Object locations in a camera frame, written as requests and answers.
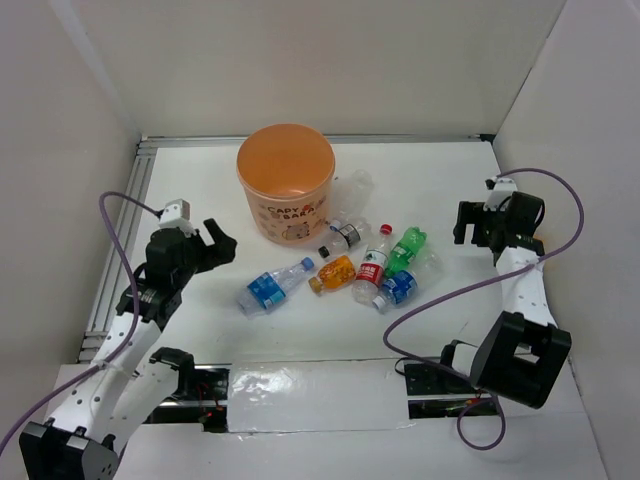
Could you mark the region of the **blue label white cap bottle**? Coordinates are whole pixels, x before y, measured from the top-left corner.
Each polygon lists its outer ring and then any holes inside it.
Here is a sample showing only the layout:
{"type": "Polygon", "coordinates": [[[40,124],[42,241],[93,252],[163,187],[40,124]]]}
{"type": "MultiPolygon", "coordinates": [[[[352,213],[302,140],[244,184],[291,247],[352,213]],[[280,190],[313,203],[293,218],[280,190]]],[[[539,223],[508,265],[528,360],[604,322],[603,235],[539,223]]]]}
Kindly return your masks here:
{"type": "Polygon", "coordinates": [[[383,282],[372,304],[378,311],[384,312],[390,307],[405,303],[417,290],[418,283],[415,275],[410,271],[400,270],[383,282]]]}

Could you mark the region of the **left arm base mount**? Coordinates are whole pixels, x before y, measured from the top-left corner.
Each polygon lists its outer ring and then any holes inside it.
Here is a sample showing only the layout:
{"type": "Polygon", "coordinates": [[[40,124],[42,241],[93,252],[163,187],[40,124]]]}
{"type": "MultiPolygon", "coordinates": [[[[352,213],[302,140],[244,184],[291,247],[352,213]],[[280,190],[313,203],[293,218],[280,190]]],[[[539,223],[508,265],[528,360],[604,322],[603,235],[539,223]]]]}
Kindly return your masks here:
{"type": "Polygon", "coordinates": [[[228,431],[229,364],[196,364],[186,384],[147,417],[150,425],[197,425],[208,433],[228,431]]]}

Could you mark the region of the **clear bottle blue cap label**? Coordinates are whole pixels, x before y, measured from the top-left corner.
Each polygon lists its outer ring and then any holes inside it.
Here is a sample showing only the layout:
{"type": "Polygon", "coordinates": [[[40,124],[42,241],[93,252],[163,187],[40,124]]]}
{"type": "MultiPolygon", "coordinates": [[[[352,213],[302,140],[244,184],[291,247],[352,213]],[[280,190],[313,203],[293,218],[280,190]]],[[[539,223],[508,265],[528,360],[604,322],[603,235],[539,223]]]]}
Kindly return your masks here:
{"type": "Polygon", "coordinates": [[[239,292],[237,304],[241,312],[253,316],[278,307],[314,268],[314,261],[304,257],[293,266],[262,273],[239,292]]]}

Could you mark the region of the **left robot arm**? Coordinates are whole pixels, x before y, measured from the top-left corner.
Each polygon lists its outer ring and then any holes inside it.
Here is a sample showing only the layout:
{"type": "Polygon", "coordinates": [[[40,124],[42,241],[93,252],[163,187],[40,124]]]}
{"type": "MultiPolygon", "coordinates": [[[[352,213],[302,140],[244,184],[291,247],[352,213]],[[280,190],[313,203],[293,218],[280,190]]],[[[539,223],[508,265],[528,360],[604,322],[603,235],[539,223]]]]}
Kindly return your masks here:
{"type": "Polygon", "coordinates": [[[132,270],[106,339],[68,396],[42,423],[28,422],[19,445],[30,479],[111,479],[135,431],[166,398],[196,390],[194,357],[157,347],[194,275],[229,264],[237,242],[207,219],[213,242],[178,227],[152,233],[132,270]]]}

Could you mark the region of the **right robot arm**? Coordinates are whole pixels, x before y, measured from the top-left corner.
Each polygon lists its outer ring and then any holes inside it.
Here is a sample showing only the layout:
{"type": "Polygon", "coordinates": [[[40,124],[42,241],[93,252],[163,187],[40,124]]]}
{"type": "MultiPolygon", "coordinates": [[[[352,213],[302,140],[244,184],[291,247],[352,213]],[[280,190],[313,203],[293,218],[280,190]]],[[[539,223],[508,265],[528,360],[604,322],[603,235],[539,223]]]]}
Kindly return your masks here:
{"type": "Polygon", "coordinates": [[[484,202],[459,203],[454,243],[486,247],[500,275],[502,311],[477,348],[453,341],[442,350],[436,379],[448,392],[466,384],[538,409],[568,357],[572,339],[558,327],[546,299],[543,243],[534,238],[544,201],[517,191],[491,193],[484,202]]]}

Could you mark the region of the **orange juice bottle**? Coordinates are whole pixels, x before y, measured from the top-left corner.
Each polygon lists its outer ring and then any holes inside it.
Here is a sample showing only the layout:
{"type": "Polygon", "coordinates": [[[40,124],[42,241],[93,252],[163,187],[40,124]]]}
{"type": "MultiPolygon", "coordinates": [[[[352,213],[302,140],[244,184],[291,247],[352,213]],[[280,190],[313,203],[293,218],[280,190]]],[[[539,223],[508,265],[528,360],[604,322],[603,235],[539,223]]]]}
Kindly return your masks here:
{"type": "Polygon", "coordinates": [[[320,295],[348,285],[355,277],[354,264],[348,256],[342,255],[322,267],[316,276],[308,280],[308,284],[315,294],[320,295]]]}

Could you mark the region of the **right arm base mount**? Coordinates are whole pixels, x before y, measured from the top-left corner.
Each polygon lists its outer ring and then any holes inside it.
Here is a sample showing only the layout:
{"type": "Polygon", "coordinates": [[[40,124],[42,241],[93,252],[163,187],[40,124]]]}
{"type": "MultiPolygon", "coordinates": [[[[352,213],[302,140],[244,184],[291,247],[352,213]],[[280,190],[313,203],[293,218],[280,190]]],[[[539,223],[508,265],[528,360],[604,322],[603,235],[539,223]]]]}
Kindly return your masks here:
{"type": "Polygon", "coordinates": [[[474,406],[468,416],[498,414],[489,395],[477,393],[462,379],[447,372],[408,358],[398,359],[394,370],[404,378],[412,420],[453,418],[468,406],[474,406]]]}

